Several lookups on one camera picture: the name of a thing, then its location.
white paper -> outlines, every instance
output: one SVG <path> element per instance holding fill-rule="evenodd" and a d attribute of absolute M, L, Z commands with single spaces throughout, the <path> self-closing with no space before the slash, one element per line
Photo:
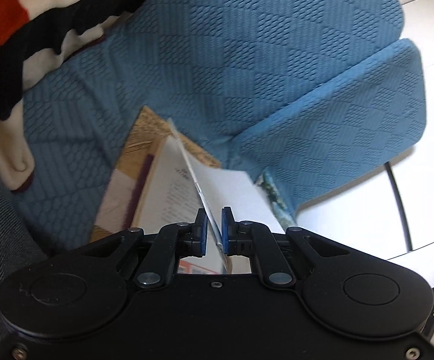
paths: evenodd
<path fill-rule="evenodd" d="M 187 165 L 173 138 L 163 144 L 157 163 L 146 186 L 144 202 L 137 223 L 146 234 L 158 233 L 170 223 L 193 223 L 202 203 L 195 190 Z"/>
<path fill-rule="evenodd" d="M 246 172 L 210 168 L 194 157 L 190 161 L 220 231 L 222 208 L 230 207 L 236 222 L 260 222 L 273 233 L 285 233 Z"/>

screw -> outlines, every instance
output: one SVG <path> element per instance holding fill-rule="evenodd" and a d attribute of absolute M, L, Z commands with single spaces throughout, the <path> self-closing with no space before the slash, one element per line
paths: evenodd
<path fill-rule="evenodd" d="M 420 350 L 418 348 L 410 348 L 405 354 L 407 360 L 417 360 L 420 357 Z"/>
<path fill-rule="evenodd" d="M 151 284 L 157 284 L 160 281 L 160 275 L 155 272 L 144 272 L 140 274 L 137 280 L 139 283 L 149 286 Z"/>
<path fill-rule="evenodd" d="M 14 348 L 12 349 L 12 357 L 15 360 L 26 360 L 27 352 L 22 348 Z"/>
<path fill-rule="evenodd" d="M 275 272 L 269 276 L 269 280 L 274 284 L 288 284 L 292 281 L 292 276 L 285 272 Z"/>

blue towel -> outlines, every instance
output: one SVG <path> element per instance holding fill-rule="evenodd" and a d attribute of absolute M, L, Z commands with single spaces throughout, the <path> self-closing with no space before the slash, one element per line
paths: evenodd
<path fill-rule="evenodd" d="M 143 105 L 291 210 L 404 150 L 425 123 L 397 0 L 147 0 L 24 96 L 34 183 L 18 197 L 57 250 L 88 241 Z"/>

circular cap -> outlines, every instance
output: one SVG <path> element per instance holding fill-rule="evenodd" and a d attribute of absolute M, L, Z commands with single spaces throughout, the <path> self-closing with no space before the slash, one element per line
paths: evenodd
<path fill-rule="evenodd" d="M 269 280 L 274 284 L 288 284 L 292 281 L 292 276 L 285 272 L 275 272 L 269 276 Z"/>
<path fill-rule="evenodd" d="M 75 337 L 122 310 L 127 285 L 105 258 L 66 257 L 21 269 L 2 282 L 0 312 L 12 329 L 36 338 Z"/>
<path fill-rule="evenodd" d="M 72 274 L 51 274 L 38 279 L 30 288 L 37 302 L 48 306 L 61 306 L 75 302 L 87 290 L 87 285 Z"/>
<path fill-rule="evenodd" d="M 392 302 L 399 294 L 397 283 L 380 274 L 358 274 L 345 281 L 343 290 L 355 302 L 379 306 Z"/>
<path fill-rule="evenodd" d="M 151 284 L 157 284 L 160 281 L 160 275 L 155 272 L 144 272 L 139 275 L 137 280 L 139 283 L 149 286 Z"/>

